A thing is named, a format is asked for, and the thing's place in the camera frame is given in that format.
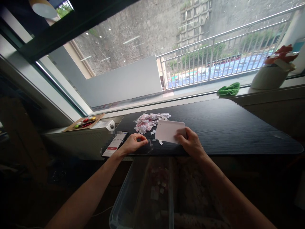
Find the phone screen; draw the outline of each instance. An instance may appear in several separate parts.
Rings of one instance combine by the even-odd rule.
[[[104,157],[110,157],[121,145],[121,143],[124,141],[127,131],[122,131],[121,133],[117,134],[110,145],[107,147],[105,152],[102,154]]]

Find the green cloth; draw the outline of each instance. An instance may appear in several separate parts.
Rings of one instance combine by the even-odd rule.
[[[217,93],[219,94],[219,96],[224,96],[224,95],[237,95],[238,91],[239,91],[239,86],[240,83],[233,83],[230,86],[226,87],[222,87],[221,89],[219,89],[217,91]]]

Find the radiator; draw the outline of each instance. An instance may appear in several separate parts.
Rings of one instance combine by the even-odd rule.
[[[46,132],[43,136],[63,149],[63,153],[82,160],[103,160],[100,154],[101,148],[110,143],[114,129],[113,120],[99,121],[91,129],[67,132],[61,132],[63,129],[58,129]]]

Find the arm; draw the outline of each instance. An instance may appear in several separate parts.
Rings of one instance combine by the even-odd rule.
[[[83,228],[97,208],[122,159],[147,143],[141,134],[130,135],[103,166],[77,189],[45,228]]]
[[[177,135],[185,151],[190,154],[203,169],[213,191],[224,207],[224,211],[233,228],[275,228],[276,227],[235,187],[220,168],[204,151],[198,135],[186,127],[187,139]]]

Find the hand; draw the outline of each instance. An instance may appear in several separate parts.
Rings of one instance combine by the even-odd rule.
[[[128,137],[128,139],[116,152],[119,152],[121,156],[126,156],[147,143],[148,141],[146,137],[141,134],[134,133]]]
[[[208,157],[200,143],[198,135],[188,127],[185,127],[185,131],[187,139],[181,134],[176,135],[178,142],[183,146],[184,150],[196,160],[201,157]]]

